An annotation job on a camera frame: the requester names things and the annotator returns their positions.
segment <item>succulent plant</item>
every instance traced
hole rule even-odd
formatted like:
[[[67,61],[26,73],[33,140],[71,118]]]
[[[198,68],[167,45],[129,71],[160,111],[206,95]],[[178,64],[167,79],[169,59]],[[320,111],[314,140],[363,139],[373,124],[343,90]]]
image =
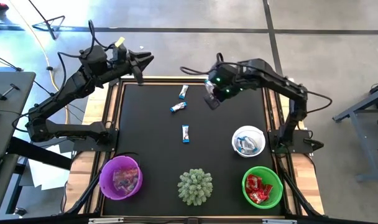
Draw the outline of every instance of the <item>succulent plant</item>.
[[[178,183],[179,197],[187,205],[201,205],[207,201],[213,191],[211,174],[205,174],[202,169],[190,169],[189,173],[184,172]]]

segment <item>gray table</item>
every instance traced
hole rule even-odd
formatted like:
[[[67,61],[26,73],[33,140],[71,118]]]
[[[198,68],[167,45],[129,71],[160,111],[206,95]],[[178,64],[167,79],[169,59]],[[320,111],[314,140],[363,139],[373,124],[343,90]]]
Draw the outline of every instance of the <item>gray table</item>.
[[[0,111],[0,157],[3,159],[0,175],[0,206],[19,157],[15,154],[6,154],[9,140],[14,134],[11,123],[19,117],[18,114],[22,113],[34,78],[34,72],[0,72],[0,93],[4,93],[11,82],[21,89],[13,90],[7,95],[6,101],[0,101],[0,110],[16,112]]]
[[[25,106],[27,97],[34,82],[34,72],[0,72],[0,93],[4,93],[10,88],[9,84],[13,83],[20,90],[12,90],[6,97],[7,100],[0,101],[0,157],[5,155],[9,140],[14,134],[12,122],[19,117]]]

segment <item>black table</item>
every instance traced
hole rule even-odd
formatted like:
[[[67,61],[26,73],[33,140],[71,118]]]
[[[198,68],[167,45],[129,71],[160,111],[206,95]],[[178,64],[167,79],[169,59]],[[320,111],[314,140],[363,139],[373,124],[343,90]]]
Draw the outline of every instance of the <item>black table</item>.
[[[127,84],[124,87],[119,152],[136,152],[144,175],[138,193],[121,201],[105,199],[103,215],[124,216],[266,216],[281,215],[281,204],[268,210],[250,205],[242,194],[244,173],[254,166],[273,169],[270,147],[253,158],[232,148],[235,130],[251,125],[266,133],[262,91],[244,91],[211,111],[203,101],[202,84],[191,85],[184,110],[172,114],[182,84]],[[182,125],[189,125],[189,144],[182,143]],[[202,168],[213,178],[213,193],[199,207],[178,197],[179,176]]]

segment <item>white paper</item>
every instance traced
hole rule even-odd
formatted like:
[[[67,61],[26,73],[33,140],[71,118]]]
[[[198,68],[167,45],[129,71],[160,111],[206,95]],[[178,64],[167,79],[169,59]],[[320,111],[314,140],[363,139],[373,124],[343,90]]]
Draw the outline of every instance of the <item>white paper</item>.
[[[46,150],[55,152],[71,159],[71,153],[60,153],[59,145],[51,146]],[[43,164],[42,162],[29,159],[34,187],[41,185],[41,190],[63,187],[69,178],[69,170]]]

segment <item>candy bar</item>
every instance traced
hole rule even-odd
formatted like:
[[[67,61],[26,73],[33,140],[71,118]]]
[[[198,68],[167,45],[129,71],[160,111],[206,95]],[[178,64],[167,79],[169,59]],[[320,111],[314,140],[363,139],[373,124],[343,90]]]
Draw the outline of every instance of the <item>candy bar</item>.
[[[182,125],[182,142],[189,143],[189,125]]]
[[[170,108],[170,111],[171,112],[176,112],[180,109],[184,109],[185,107],[187,107],[187,103],[186,102],[181,102],[173,107]]]
[[[187,93],[188,88],[189,88],[188,85],[183,85],[183,86],[182,86],[182,90],[181,90],[181,92],[179,93],[179,98],[180,98],[180,99],[185,99],[185,95],[186,95],[186,93]]]

